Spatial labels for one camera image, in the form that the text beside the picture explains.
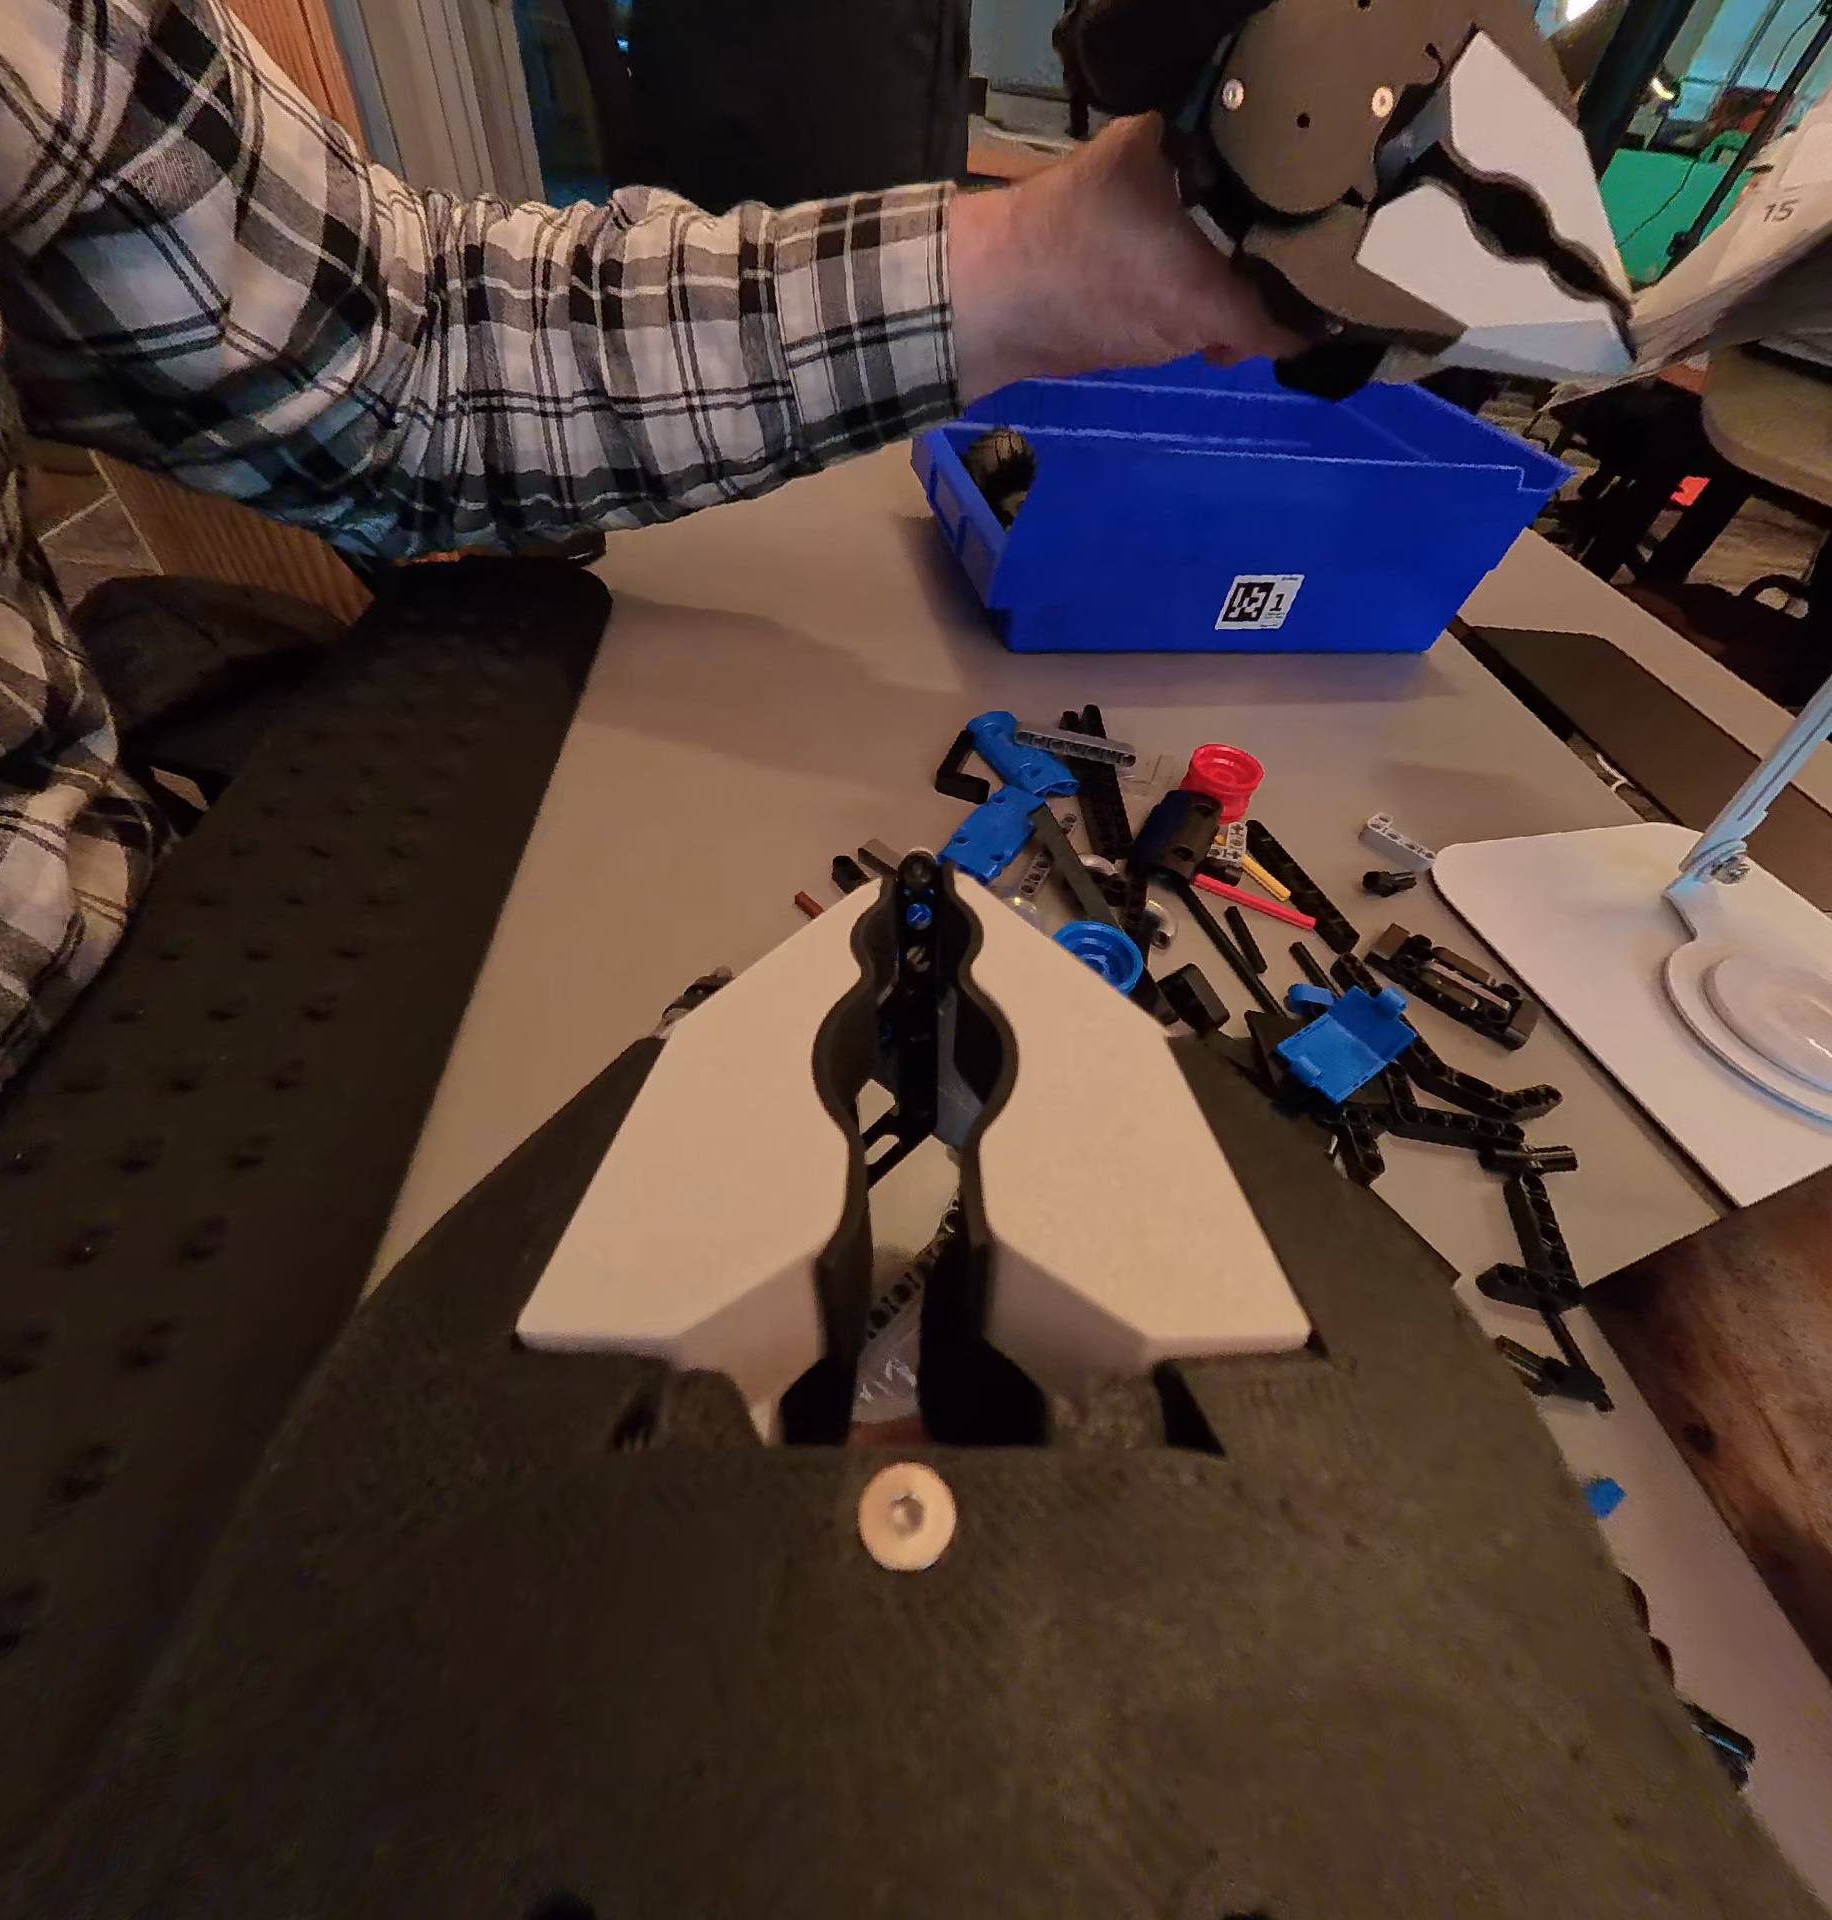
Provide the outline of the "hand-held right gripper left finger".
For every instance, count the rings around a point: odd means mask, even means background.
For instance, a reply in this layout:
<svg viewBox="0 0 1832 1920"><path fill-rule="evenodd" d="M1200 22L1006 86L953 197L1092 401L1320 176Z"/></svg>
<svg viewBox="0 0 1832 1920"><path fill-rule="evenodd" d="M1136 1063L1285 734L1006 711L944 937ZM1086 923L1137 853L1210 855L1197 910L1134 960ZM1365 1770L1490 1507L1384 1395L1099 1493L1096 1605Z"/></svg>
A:
<svg viewBox="0 0 1832 1920"><path fill-rule="evenodd" d="M896 892L855 892L655 1048L517 1337L730 1381L792 1444L840 1444L872 1305L869 1150Z"/></svg>

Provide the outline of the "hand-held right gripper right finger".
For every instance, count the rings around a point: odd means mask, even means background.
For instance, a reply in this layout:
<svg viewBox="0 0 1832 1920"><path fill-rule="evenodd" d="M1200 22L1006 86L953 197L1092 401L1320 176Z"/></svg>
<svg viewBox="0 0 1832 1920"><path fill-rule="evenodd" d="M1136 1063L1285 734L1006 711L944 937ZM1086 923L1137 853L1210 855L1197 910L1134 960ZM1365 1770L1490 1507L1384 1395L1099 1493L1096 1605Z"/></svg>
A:
<svg viewBox="0 0 1832 1920"><path fill-rule="evenodd" d="M936 884L936 1131L959 1230L919 1407L947 1447L1040 1447L1051 1402L1314 1323L1161 1026L974 882Z"/></svg>

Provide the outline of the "instruction booklet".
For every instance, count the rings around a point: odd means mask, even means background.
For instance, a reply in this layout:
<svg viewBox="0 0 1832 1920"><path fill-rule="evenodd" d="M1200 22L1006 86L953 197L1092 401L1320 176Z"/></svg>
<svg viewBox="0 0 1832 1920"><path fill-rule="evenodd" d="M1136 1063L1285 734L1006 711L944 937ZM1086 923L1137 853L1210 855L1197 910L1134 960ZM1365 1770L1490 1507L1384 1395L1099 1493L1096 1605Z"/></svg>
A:
<svg viewBox="0 0 1832 1920"><path fill-rule="evenodd" d="M1816 112L1728 221L1635 302L1635 372L1700 347L1832 333L1832 115Z"/></svg>

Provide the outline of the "black beam with blue pins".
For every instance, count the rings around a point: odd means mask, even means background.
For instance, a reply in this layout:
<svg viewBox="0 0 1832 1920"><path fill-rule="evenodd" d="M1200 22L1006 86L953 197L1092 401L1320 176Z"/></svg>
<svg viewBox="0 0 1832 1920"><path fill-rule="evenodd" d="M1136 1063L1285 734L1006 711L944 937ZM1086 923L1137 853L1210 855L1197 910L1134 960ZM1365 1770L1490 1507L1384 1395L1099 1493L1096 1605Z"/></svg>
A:
<svg viewBox="0 0 1832 1920"><path fill-rule="evenodd" d="M866 1187L879 1187L931 1141L959 1156L992 1087L985 1036L963 1022L959 974L970 923L951 895L950 866L912 850L882 884L896 950L879 1000L872 1083L888 1107L859 1135Z"/></svg>

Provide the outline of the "person's left forearm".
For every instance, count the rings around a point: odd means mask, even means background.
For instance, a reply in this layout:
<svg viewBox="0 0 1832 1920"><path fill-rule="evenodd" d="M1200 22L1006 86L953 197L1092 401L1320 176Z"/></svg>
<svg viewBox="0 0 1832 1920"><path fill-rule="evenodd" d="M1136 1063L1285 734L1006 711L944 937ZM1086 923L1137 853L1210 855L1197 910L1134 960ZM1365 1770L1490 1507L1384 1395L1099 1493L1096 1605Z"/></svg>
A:
<svg viewBox="0 0 1832 1920"><path fill-rule="evenodd" d="M250 507L410 562L667 524L923 434L967 397L959 191L566 210L383 170L337 191Z"/></svg>

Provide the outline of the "grey desk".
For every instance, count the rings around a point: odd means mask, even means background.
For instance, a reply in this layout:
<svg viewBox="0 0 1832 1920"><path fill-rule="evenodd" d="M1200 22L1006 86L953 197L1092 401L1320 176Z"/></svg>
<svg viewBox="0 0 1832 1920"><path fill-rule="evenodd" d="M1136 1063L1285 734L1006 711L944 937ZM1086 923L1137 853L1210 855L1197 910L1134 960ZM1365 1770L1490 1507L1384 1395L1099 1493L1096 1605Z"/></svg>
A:
<svg viewBox="0 0 1832 1920"><path fill-rule="evenodd" d="M615 610L458 1026L374 1285L689 981L741 970L832 901L869 841L931 847L932 791L990 707L1097 704L1148 772L1228 741L1262 820L1343 906L1380 813L1442 850L1623 825L1628 808L1453 636L1414 659L1017 659L985 630L911 457L888 451L740 509L617 536ZM1555 1026L1513 1068L1562 1092L1580 1153L1557 1213L1586 1282L1713 1223L1721 1195ZM1599 1328L1615 1410L1539 1409L1689 1697L1757 1745L1749 1804L1832 1911L1832 1688Z"/></svg>

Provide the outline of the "green panel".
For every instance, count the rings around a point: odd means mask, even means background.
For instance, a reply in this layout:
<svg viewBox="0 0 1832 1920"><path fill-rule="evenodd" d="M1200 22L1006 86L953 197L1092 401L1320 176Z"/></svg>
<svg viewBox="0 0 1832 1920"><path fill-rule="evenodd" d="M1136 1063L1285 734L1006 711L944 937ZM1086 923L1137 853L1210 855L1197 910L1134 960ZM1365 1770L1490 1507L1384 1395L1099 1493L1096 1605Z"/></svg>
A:
<svg viewBox="0 0 1832 1920"><path fill-rule="evenodd" d="M1721 133L1707 152L1693 156L1650 148L1623 148L1612 156L1600 199L1630 286L1650 286L1668 272L1676 238L1705 207L1717 207L1713 227L1728 216L1745 180L1718 190L1743 150L1743 133Z"/></svg>

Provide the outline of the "blue toy wheel rim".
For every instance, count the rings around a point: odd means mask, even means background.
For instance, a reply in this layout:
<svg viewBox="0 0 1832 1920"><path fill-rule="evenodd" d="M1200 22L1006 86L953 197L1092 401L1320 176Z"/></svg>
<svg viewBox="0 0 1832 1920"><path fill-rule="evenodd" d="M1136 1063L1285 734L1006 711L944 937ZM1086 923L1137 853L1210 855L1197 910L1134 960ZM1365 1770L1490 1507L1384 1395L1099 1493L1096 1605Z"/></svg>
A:
<svg viewBox="0 0 1832 1920"><path fill-rule="evenodd" d="M1137 941L1107 920L1073 920L1051 934L1053 943L1097 974L1115 992L1134 997L1145 977Z"/></svg>

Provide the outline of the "blue toy panel piece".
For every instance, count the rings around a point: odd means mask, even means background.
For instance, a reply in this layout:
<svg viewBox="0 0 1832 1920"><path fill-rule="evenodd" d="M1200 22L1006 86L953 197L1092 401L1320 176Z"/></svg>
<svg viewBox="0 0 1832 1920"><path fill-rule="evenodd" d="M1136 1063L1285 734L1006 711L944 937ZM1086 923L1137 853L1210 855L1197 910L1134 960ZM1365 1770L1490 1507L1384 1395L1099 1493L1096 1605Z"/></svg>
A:
<svg viewBox="0 0 1832 1920"><path fill-rule="evenodd" d="M1395 988L1332 992L1297 985L1288 1015L1297 1022L1268 1053L1292 1083L1332 1107L1359 1096L1417 1041L1408 997Z"/></svg>

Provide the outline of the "red toy axle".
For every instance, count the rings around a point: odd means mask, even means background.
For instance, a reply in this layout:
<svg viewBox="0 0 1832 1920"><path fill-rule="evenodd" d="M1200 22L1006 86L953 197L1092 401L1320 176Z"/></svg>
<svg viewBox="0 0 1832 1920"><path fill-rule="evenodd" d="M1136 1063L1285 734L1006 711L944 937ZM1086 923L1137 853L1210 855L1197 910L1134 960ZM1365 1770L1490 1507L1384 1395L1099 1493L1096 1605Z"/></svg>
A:
<svg viewBox="0 0 1832 1920"><path fill-rule="evenodd" d="M1276 920L1276 922L1285 923L1297 930L1316 930L1317 929L1317 923L1314 922L1312 915L1300 913L1288 901L1276 901L1272 897L1257 897L1246 887L1231 885L1228 882L1217 878L1217 876L1196 874L1196 876L1192 876L1192 887L1202 897L1231 902L1237 910L1243 910L1243 912L1249 912L1255 915L1265 915L1268 920Z"/></svg>

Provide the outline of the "blue curved toy panel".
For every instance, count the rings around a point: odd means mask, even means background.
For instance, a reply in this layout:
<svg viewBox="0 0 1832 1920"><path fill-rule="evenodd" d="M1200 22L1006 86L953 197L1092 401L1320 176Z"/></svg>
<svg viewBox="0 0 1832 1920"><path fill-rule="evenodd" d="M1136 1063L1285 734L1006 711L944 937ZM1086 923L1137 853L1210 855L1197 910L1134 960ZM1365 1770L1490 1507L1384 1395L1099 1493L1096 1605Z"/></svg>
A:
<svg viewBox="0 0 1832 1920"><path fill-rule="evenodd" d="M1057 755L1017 734L1011 711L978 713L967 734L976 755L999 777L1003 786L1013 786L1038 801L1073 797L1081 791L1077 779Z"/></svg>
<svg viewBox="0 0 1832 1920"><path fill-rule="evenodd" d="M1006 785L968 815L939 858L960 876L990 887L1031 844L1043 808L1042 797Z"/></svg>

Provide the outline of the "pile of toy brick pieces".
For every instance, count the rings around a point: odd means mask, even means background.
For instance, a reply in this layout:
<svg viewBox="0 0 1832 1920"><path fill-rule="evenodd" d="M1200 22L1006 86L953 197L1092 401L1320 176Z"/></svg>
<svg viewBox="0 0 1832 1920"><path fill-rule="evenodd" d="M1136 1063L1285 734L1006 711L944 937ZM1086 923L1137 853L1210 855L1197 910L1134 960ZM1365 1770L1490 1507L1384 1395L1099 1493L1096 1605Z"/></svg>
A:
<svg viewBox="0 0 1832 1920"><path fill-rule="evenodd" d="M1042 847L1042 866L1054 872L1077 906L1099 910L1099 917L1119 926L1115 910L1145 910L1146 901L1134 895L1134 884L1157 876L1152 855L1145 855L1134 841L1120 801L1120 756L1103 750L1097 707L1068 711L1066 730L1031 732L1017 724L1024 740L1057 755L1077 779L1073 797L1048 800L1035 817L1031 842ZM1000 790L999 777L976 755L967 726L939 766L932 786L960 805L985 805ZM1290 895L1290 904L1312 915L1314 930L1332 951L1332 962L1320 962L1306 946L1292 946L1292 959L1306 974L1299 985L1320 991L1345 992L1352 988L1380 991L1368 965L1357 956L1359 932L1328 899L1306 866L1288 853L1278 837L1257 824L1246 824L1248 852L1278 876ZM1192 876L1221 876L1221 858L1206 850ZM1197 895L1187 882L1180 899L1194 910ZM1546 1323L1561 1356L1541 1356L1509 1337L1498 1339L1501 1355L1520 1372L1537 1395L1576 1400L1596 1410L1612 1410L1612 1400L1599 1372L1581 1356L1576 1337L1562 1318L1580 1305L1581 1285L1564 1241L1557 1213L1548 1191L1553 1173L1576 1170L1577 1157L1566 1147L1539 1147L1524 1136L1527 1118L1548 1117L1562 1099L1550 1087L1504 1092L1445 1063L1419 1036L1410 1051L1389 1065L1359 1096L1332 1107L1300 1090L1288 1078L1268 1046L1292 1032L1297 1018L1288 1015L1288 988L1282 1000L1265 986L1265 960L1255 948L1241 940L1223 937L1208 920L1202 930L1217 943L1223 960L1234 970L1246 991L1257 1002L1262 1026L1248 1046L1234 1045L1217 1024L1208 1024L1216 1009L1210 992L1196 985L1192 974L1178 974L1161 985L1148 976L1132 997L1148 1012L1161 1006L1185 1021L1205 1045L1243 1071L1251 1071L1288 1117L1306 1117L1328 1141L1337 1168L1355 1183L1371 1187L1384 1174L1382 1141L1410 1141L1448 1147L1475 1156L1479 1166L1503 1183L1504 1204L1517 1237L1522 1259L1498 1262L1479 1277L1479 1291L1501 1304L1535 1311Z"/></svg>

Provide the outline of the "blue plastic bin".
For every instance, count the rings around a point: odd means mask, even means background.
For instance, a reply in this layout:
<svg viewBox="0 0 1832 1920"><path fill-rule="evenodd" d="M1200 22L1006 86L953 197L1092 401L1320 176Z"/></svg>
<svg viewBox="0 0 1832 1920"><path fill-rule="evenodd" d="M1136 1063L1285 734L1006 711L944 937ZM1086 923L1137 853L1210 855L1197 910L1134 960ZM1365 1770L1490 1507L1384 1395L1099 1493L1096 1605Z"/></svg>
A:
<svg viewBox="0 0 1832 1920"><path fill-rule="evenodd" d="M1011 530L960 461L990 426L1040 465ZM1265 360L1017 381L911 458L1021 657L1419 657L1570 480L1428 391L1325 401Z"/></svg>

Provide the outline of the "black toy set box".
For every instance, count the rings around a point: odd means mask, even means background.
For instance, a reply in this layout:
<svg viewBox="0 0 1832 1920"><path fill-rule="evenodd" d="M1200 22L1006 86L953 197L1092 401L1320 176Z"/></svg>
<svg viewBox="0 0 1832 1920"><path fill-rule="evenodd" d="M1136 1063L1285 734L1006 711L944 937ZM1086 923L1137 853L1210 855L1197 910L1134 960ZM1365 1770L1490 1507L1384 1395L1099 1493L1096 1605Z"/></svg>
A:
<svg viewBox="0 0 1832 1920"><path fill-rule="evenodd" d="M1832 1684L1832 1166L1584 1304Z"/></svg>

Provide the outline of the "person's plaid shirt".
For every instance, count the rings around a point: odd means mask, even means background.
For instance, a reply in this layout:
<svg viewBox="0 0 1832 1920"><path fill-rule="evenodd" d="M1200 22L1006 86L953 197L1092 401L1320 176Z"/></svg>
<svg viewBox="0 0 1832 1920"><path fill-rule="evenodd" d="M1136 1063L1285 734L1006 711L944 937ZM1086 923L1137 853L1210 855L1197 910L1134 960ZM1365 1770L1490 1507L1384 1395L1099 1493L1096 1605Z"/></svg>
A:
<svg viewBox="0 0 1832 1920"><path fill-rule="evenodd" d="M366 560L482 509L470 210L360 160L225 4L0 4L0 1092L164 828L25 517L28 435Z"/></svg>

